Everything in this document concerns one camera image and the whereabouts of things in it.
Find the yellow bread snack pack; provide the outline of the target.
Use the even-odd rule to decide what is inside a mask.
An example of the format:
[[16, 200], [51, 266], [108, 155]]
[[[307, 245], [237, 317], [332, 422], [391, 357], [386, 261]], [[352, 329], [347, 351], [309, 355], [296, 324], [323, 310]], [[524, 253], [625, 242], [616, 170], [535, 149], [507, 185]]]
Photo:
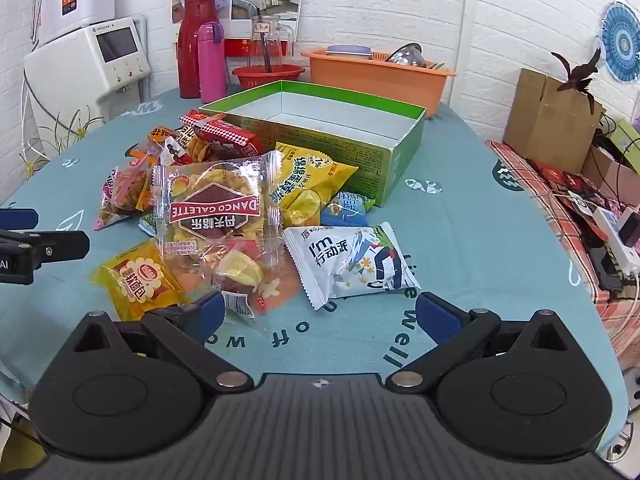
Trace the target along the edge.
[[146, 312], [186, 304], [188, 295], [160, 255], [154, 240], [104, 261], [89, 278], [103, 286], [119, 319], [139, 321]]

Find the clear Danco galette bag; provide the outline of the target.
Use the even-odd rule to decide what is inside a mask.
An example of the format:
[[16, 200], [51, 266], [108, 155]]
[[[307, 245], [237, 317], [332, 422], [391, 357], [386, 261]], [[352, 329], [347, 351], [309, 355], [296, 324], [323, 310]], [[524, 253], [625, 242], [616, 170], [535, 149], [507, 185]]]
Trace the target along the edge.
[[252, 320], [282, 283], [285, 249], [276, 189], [282, 156], [159, 166], [153, 191], [158, 248], [188, 289], [224, 295], [228, 310]]

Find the orange clear snack pack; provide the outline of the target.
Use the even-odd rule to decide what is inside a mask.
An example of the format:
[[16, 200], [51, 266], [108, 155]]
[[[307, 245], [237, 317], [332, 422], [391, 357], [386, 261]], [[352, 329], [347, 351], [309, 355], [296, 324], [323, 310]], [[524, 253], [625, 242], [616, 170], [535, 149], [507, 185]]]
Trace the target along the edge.
[[126, 162], [114, 167], [102, 185], [95, 231], [103, 230], [133, 214], [153, 209], [153, 170], [160, 158], [160, 146], [145, 141], [128, 152]]

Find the white blue snack pack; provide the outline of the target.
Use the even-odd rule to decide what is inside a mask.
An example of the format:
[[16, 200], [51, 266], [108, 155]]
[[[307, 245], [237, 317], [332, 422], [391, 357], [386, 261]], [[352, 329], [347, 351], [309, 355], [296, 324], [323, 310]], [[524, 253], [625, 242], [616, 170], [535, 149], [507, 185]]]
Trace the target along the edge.
[[332, 299], [420, 287], [387, 222], [296, 226], [283, 231], [283, 240], [316, 310]]

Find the small blue snack pack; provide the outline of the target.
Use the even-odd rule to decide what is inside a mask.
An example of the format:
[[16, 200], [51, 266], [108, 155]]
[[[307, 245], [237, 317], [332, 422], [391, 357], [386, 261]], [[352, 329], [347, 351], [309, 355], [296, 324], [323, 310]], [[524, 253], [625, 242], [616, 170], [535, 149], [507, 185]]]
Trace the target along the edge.
[[374, 200], [351, 192], [338, 192], [320, 214], [322, 226], [368, 226], [367, 213]]

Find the yellow chips bag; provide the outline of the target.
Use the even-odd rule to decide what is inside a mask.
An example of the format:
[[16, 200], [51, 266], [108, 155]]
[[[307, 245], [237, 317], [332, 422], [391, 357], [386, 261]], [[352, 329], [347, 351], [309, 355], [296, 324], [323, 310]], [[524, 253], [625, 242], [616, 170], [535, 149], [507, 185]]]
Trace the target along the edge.
[[322, 210], [357, 170], [322, 152], [278, 142], [271, 154], [269, 196], [283, 226], [318, 226]]

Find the red checkered snack pack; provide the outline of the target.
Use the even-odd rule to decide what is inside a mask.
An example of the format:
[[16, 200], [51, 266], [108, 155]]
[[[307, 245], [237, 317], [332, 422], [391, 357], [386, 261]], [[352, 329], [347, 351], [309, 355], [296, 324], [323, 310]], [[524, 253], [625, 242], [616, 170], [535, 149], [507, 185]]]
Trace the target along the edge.
[[245, 158], [265, 153], [262, 141], [224, 119], [224, 114], [206, 115], [189, 110], [180, 117], [182, 124], [194, 131], [201, 148], [208, 148], [219, 158]]

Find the white water dispenser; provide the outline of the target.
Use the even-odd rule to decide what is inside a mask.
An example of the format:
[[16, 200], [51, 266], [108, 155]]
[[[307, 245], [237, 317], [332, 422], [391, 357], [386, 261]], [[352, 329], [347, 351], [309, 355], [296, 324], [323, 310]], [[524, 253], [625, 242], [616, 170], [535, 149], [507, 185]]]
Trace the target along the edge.
[[151, 67], [133, 18], [90, 25], [33, 50], [24, 59], [38, 127], [104, 122], [143, 101], [140, 82]]

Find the white power strip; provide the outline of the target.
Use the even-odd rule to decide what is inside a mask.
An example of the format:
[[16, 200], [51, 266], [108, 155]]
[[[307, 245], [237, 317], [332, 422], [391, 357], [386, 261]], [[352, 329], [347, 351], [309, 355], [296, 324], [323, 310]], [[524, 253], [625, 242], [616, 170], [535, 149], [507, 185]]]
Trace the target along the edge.
[[617, 229], [617, 220], [611, 211], [597, 207], [593, 213], [593, 220], [598, 228], [606, 236], [606, 244], [625, 275], [639, 275], [640, 259], [638, 252], [623, 243], [620, 238], [620, 230]]

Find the green cardboard box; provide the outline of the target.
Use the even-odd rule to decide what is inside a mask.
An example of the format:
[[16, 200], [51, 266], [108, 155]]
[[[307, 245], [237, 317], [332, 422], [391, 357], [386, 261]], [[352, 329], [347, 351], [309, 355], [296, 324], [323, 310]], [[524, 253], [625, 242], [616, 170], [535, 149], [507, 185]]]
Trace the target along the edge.
[[352, 90], [279, 80], [205, 104], [200, 111], [254, 133], [270, 151], [283, 142], [356, 166], [347, 191], [388, 201], [420, 148], [426, 109]]

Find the brown cardboard box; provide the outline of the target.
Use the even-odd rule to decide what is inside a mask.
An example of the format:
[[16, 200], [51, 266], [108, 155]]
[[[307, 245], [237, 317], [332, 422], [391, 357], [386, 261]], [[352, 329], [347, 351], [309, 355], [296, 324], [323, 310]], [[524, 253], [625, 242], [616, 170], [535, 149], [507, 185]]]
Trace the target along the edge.
[[523, 68], [503, 142], [521, 157], [578, 174], [603, 106], [547, 75]]

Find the red plastic basket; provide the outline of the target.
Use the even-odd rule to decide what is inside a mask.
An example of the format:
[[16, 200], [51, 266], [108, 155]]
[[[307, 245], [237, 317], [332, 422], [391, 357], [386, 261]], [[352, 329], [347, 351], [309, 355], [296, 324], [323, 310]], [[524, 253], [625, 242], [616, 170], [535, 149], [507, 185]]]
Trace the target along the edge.
[[279, 80], [297, 80], [304, 71], [303, 66], [295, 64], [273, 65], [270, 72], [265, 66], [256, 65], [235, 68], [232, 74], [238, 78], [241, 88], [247, 90]]

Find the orange plastic basin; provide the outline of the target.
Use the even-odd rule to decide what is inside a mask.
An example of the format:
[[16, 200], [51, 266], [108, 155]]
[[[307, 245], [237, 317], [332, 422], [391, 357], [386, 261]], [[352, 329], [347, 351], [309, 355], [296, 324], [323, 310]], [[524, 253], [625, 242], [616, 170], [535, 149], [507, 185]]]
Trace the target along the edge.
[[309, 60], [311, 81], [322, 86], [382, 96], [422, 106], [433, 117], [446, 83], [456, 76], [452, 70], [434, 70], [386, 62], [388, 54], [372, 52], [372, 58], [329, 55], [326, 49], [302, 53]]

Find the steel bowl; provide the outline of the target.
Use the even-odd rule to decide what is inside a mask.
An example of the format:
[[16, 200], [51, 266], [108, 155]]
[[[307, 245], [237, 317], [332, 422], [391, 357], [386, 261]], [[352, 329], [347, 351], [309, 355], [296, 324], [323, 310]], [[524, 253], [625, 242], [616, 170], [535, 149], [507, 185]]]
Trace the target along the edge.
[[422, 47], [416, 42], [410, 42], [398, 48], [395, 52], [386, 58], [387, 63], [393, 63], [401, 66], [422, 67], [426, 66], [423, 57]]

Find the blue lidded bowl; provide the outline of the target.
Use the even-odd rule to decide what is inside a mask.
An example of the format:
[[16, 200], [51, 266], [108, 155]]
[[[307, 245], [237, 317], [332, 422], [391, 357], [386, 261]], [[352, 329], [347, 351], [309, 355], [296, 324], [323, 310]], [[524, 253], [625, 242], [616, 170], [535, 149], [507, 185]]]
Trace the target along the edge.
[[349, 58], [372, 58], [369, 47], [356, 44], [334, 44], [326, 48], [326, 54], [332, 56], [348, 56]]

